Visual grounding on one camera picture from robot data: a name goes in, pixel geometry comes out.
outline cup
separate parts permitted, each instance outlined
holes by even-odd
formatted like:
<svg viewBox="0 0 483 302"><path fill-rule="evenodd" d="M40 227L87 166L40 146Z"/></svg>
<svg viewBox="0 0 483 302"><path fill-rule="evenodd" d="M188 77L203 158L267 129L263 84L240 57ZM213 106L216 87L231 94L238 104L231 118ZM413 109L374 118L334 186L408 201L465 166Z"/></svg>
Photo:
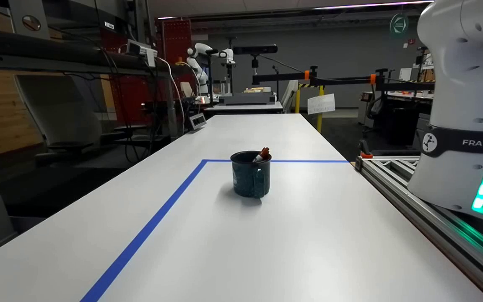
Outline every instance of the cup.
<svg viewBox="0 0 483 302"><path fill-rule="evenodd" d="M260 151L241 151L230 156L235 193L262 198L270 191L270 161L257 160Z"/></svg>

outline blue tape line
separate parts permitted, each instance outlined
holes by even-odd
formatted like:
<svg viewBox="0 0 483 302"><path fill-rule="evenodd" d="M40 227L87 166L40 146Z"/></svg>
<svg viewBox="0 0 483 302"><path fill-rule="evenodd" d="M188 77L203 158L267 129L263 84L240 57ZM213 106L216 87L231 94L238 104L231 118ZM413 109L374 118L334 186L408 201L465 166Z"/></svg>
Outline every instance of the blue tape line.
<svg viewBox="0 0 483 302"><path fill-rule="evenodd" d="M127 262L136 255L141 245L148 240L148 237L154 232L154 228L161 223L164 215L173 208L178 198L186 191L191 181L198 176L198 173L206 166L206 161L201 161L191 175L178 186L178 190L169 196L169 200L156 212L156 215L144 225L144 228L131 240L131 243L122 250L122 253L111 264L111 267L104 272L104 275L92 285L92 289L84 295L82 302L99 300L109 285L116 280L116 277L122 272Z"/></svg>

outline ceiling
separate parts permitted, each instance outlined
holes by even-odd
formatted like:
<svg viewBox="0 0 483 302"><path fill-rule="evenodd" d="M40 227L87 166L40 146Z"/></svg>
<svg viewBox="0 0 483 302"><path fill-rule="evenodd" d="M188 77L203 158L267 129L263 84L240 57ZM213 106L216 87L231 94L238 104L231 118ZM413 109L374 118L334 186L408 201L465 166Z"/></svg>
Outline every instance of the ceiling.
<svg viewBox="0 0 483 302"><path fill-rule="evenodd" d="M397 0L149 0L149 10L154 17L200 17L392 2Z"/></svg>

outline black mug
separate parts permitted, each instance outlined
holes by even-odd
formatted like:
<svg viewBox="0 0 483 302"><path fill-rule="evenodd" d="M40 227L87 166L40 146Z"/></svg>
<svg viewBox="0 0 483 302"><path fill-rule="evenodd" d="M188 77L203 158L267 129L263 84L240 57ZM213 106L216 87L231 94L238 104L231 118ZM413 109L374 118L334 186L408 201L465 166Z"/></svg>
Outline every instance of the black mug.
<svg viewBox="0 0 483 302"><path fill-rule="evenodd" d="M270 161L257 160L260 151L243 151L230 156L235 193L262 198L270 191Z"/></svg>

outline ceiling light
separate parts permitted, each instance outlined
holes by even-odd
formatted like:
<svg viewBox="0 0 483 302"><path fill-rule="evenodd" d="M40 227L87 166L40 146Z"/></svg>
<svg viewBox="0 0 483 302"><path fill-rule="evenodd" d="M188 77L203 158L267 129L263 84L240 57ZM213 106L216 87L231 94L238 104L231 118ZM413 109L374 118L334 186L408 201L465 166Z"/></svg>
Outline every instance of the ceiling light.
<svg viewBox="0 0 483 302"><path fill-rule="evenodd" d="M357 5L330 5L330 7L315 7L314 10L347 10L347 9L372 9L372 7L404 7L404 5L421 5L431 4L431 0L419 2L387 2L387 4L357 4Z"/></svg>

